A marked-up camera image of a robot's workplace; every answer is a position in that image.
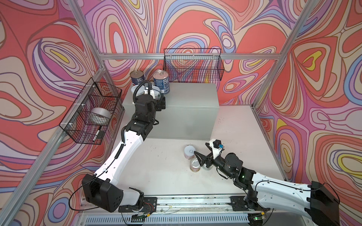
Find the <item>small white can pull tab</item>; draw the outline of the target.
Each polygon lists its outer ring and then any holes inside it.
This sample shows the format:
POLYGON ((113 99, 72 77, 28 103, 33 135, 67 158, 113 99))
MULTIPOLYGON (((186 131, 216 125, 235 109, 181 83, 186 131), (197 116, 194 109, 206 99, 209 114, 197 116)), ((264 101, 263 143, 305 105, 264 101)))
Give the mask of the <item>small white can pull tab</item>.
POLYGON ((192 145, 188 145, 184 148, 184 157, 188 160, 191 160, 195 157, 194 152, 196 151, 195 147, 192 145))

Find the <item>small yellow can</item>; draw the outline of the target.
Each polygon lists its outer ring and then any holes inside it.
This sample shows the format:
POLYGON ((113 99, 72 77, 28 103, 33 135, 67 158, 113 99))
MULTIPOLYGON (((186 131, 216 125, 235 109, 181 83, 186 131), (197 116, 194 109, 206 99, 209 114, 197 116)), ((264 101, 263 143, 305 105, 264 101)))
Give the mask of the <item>small yellow can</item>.
MULTIPOLYGON (((131 88, 132 94, 134 94, 134 92, 136 91, 137 87, 138 87, 138 85, 134 85, 134 86, 131 88)), ((144 94, 144 86, 141 86, 141 87, 138 89, 136 96, 138 97, 138 96, 140 96, 140 95, 142 95, 142 94, 144 94)))

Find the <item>tall light blue can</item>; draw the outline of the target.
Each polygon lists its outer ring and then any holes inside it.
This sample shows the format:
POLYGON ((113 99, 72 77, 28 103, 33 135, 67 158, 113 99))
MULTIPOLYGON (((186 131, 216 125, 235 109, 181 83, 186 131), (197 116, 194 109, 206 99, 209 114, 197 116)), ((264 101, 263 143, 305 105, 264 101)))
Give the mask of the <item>tall light blue can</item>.
POLYGON ((170 84, 169 84, 169 74, 164 70, 156 70, 153 74, 153 81, 155 86, 157 86, 161 93, 166 95, 170 92, 170 84))

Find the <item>tall dark blue can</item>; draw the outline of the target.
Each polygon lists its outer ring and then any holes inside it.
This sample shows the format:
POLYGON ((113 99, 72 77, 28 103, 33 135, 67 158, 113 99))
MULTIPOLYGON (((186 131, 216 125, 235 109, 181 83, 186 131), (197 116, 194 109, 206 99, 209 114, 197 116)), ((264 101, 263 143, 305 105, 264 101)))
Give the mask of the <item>tall dark blue can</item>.
POLYGON ((134 70, 130 72, 130 78, 132 80, 133 85, 139 85, 140 83, 146 80, 144 72, 141 70, 134 70))

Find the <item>small white blue can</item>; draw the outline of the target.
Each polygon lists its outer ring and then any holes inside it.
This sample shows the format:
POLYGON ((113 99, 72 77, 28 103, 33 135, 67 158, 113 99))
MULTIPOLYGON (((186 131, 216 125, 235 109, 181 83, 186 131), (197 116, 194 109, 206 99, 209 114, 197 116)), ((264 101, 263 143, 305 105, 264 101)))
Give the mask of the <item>small white blue can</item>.
POLYGON ((202 169, 204 170, 211 170, 213 168, 213 165, 211 165, 210 167, 207 167, 205 164, 202 166, 202 169))

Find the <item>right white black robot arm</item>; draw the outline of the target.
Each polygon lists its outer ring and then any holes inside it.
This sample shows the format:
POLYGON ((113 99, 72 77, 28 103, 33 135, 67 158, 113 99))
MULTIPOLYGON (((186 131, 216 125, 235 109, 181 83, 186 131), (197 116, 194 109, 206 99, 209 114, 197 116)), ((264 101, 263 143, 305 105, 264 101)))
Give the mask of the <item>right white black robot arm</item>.
POLYGON ((235 153, 222 157, 224 146, 218 139, 205 145, 210 154, 194 153, 200 166, 214 166, 222 178, 231 179, 234 186, 245 191, 246 208, 288 211, 309 218, 318 226, 340 224, 340 198, 333 188, 327 188, 327 183, 298 184, 274 179, 244 167, 235 153))

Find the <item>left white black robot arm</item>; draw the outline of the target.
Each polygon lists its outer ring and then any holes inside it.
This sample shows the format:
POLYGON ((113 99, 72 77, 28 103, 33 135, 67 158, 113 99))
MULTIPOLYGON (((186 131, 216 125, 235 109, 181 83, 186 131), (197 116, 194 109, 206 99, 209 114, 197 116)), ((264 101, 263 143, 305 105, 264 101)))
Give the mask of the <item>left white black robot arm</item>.
POLYGON ((131 120, 121 129, 121 142, 105 163, 92 175, 82 179, 82 189, 87 202, 108 212, 120 206, 134 206, 138 210, 144 204, 143 192, 135 188, 118 188, 119 177, 133 153, 144 142, 153 127, 158 125, 154 86, 150 81, 141 82, 133 93, 135 112, 131 120))

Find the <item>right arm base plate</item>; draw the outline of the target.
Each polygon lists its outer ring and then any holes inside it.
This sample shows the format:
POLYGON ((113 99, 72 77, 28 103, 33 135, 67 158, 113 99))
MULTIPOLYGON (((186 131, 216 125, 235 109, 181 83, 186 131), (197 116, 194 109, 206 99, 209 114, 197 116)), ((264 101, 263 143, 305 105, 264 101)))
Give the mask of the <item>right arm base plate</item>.
POLYGON ((231 196, 229 205, 233 211, 270 211, 271 208, 264 208, 252 201, 247 196, 231 196))

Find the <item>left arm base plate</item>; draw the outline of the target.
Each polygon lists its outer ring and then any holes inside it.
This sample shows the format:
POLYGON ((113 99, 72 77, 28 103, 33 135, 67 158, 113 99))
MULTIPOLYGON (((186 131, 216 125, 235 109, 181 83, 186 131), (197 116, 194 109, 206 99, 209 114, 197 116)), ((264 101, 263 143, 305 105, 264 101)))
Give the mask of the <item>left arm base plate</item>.
POLYGON ((156 211, 157 197, 141 197, 135 205, 123 205, 118 208, 122 213, 153 213, 156 211))

